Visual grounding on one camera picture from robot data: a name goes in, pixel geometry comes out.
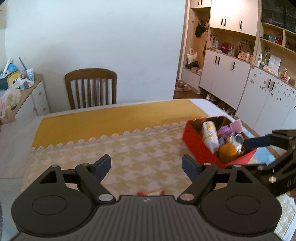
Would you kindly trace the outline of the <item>red metal tin box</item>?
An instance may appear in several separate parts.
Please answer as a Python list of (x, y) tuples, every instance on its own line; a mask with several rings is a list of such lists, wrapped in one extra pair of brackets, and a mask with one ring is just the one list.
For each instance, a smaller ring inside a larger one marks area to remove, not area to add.
[(255, 148), (246, 149), (243, 154), (240, 154), (232, 162), (224, 162), (219, 159), (217, 154), (211, 153), (202, 138), (202, 123), (205, 121), (212, 121), (217, 129), (231, 124), (231, 120), (225, 116), (210, 116), (187, 121), (183, 133), (183, 141), (199, 164), (211, 163), (220, 169), (224, 169), (229, 165), (246, 165), (249, 163), (256, 152)]

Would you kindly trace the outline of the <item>orange fruit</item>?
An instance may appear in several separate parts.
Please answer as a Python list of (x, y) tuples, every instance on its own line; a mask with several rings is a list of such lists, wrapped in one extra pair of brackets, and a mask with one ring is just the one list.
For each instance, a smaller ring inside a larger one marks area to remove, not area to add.
[(218, 157), (224, 163), (229, 163), (234, 161), (237, 158), (237, 156), (238, 156), (237, 150), (235, 146), (231, 143), (224, 144), (218, 150)]

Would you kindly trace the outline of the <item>red small snack packet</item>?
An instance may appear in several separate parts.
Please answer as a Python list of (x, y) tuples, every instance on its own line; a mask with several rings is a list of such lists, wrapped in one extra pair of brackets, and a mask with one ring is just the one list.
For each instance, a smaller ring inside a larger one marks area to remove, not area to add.
[(165, 190), (158, 190), (158, 191), (152, 191), (152, 192), (144, 192), (139, 191), (136, 193), (137, 196), (164, 196)]

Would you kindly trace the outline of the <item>white yellow lotion bottle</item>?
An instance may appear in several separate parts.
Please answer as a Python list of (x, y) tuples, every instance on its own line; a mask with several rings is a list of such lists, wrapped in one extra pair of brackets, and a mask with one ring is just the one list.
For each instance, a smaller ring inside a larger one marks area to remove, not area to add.
[(212, 121), (205, 121), (202, 123), (202, 139), (204, 144), (212, 154), (217, 152), (220, 147), (217, 130)]

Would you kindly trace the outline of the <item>round silver compact mirror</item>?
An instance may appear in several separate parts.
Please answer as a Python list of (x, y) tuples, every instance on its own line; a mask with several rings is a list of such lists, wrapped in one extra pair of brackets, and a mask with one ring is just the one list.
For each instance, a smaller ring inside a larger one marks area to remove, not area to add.
[(244, 139), (243, 135), (241, 135), (240, 133), (237, 133), (237, 132), (233, 132), (226, 139), (227, 143), (231, 143), (235, 147), (237, 154), (243, 154), (243, 152), (244, 152), (243, 142), (244, 141), (245, 141), (245, 139)]

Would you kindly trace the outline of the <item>pink comb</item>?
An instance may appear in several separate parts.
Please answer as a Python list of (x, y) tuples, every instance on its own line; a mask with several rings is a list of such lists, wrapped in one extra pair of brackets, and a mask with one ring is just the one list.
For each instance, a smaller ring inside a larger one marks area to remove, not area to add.
[(243, 132), (243, 124), (242, 124), (240, 119), (238, 119), (238, 120), (236, 120), (234, 122), (231, 122), (229, 126), (236, 133), (242, 133)]

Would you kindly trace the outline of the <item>purple grape toy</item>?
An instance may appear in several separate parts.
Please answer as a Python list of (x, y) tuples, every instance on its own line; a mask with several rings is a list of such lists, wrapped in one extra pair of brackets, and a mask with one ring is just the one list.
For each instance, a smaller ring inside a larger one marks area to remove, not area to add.
[(220, 138), (224, 138), (227, 139), (227, 137), (229, 137), (231, 134), (233, 133), (233, 130), (230, 126), (225, 125), (222, 126), (218, 131), (217, 131), (217, 135)]

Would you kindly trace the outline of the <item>yellow table runner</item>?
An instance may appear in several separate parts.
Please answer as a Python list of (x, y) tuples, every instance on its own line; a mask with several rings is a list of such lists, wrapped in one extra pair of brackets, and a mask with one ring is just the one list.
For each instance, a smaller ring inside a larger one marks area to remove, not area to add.
[(88, 110), (44, 118), (32, 148), (46, 149), (207, 117), (189, 99)]

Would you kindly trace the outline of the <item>cream lace tablecloth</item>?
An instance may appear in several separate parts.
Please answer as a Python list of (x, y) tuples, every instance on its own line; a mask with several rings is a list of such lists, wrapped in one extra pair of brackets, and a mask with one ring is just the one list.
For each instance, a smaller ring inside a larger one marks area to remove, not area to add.
[(158, 190), (178, 196), (191, 183), (181, 166), (182, 156), (191, 153), (182, 140), (184, 128), (182, 121), (92, 142), (32, 149), (24, 167), (21, 191), (53, 164), (73, 169), (79, 164), (93, 164), (108, 154), (111, 170), (102, 185), (115, 197)]

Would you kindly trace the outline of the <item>white side cabinet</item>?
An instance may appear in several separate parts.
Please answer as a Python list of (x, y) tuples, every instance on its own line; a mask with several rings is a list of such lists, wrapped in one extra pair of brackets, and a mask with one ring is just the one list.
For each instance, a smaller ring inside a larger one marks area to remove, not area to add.
[(1, 118), (1, 125), (14, 121), (27, 121), (39, 115), (51, 112), (44, 88), (43, 76), (35, 74), (33, 87), (21, 91), (21, 99), (16, 108), (7, 109), (6, 116)]

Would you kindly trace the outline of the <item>brown wooden chair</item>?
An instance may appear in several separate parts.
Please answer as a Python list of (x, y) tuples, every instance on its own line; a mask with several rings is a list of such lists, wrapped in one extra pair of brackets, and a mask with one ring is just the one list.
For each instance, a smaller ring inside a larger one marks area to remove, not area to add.
[(64, 77), (71, 109), (111, 105), (117, 102), (117, 74), (103, 68), (85, 68)]

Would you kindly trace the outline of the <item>plastic bag of items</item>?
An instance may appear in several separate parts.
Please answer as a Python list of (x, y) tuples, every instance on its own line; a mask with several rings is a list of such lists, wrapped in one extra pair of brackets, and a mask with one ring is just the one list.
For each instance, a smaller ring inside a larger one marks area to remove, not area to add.
[(19, 89), (1, 90), (1, 118), (6, 116), (6, 109), (13, 109), (21, 100), (21, 91)]

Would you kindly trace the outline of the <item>white tote bag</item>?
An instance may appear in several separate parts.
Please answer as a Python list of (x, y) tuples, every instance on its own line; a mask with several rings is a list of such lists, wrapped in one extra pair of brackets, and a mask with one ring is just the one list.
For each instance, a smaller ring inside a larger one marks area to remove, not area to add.
[(193, 47), (190, 48), (189, 53), (186, 55), (186, 58), (188, 64), (198, 61), (198, 54), (194, 51)]

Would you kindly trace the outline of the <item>teal yellow organizer box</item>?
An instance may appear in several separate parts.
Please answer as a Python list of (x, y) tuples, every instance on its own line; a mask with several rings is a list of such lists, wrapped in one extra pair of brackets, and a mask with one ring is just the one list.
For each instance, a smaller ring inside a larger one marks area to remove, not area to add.
[(14, 72), (9, 72), (6, 75), (1, 75), (0, 90), (7, 90), (10, 87), (10, 85), (13, 83), (13, 81), (20, 77), (21, 75), (18, 70)]

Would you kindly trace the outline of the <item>white wall cabinet unit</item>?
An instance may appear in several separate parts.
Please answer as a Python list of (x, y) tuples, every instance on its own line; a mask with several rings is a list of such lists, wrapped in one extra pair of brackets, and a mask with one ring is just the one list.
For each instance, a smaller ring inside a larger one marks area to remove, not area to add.
[[(196, 38), (200, 21), (209, 28)], [(180, 58), (178, 80), (257, 134), (295, 128), (295, 1), (187, 1)]]

